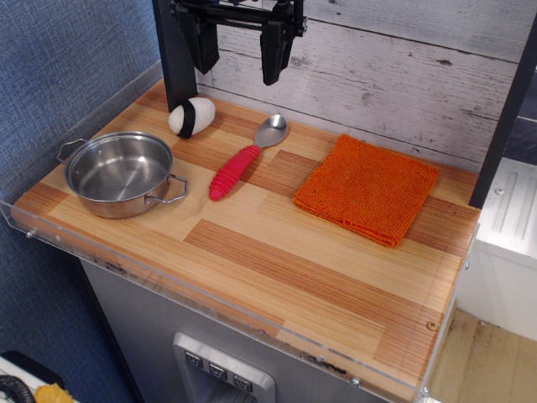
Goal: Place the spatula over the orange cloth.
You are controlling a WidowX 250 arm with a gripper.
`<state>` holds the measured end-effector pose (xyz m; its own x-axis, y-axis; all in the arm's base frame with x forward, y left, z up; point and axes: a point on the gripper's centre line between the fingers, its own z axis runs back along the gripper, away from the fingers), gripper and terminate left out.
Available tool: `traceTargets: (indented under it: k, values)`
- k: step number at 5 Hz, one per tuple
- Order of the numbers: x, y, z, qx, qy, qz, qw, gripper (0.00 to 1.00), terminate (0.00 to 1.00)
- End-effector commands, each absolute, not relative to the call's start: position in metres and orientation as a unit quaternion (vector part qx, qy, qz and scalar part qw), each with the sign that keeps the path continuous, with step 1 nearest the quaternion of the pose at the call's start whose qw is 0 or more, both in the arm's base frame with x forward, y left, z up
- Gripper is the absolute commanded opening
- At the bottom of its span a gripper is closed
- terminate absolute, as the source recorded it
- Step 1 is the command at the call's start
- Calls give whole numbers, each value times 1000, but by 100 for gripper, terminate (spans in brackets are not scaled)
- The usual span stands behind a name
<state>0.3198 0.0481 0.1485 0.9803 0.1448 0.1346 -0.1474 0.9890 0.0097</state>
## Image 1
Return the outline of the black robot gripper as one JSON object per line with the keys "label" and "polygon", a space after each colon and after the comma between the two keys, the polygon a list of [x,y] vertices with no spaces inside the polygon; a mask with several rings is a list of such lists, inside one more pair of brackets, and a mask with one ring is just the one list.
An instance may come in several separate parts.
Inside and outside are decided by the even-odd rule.
{"label": "black robot gripper", "polygon": [[219,60],[217,25],[261,31],[263,83],[279,80],[290,58],[293,38],[307,27],[303,1],[277,1],[269,9],[242,1],[171,1],[170,12],[180,24],[194,67],[203,75]]}

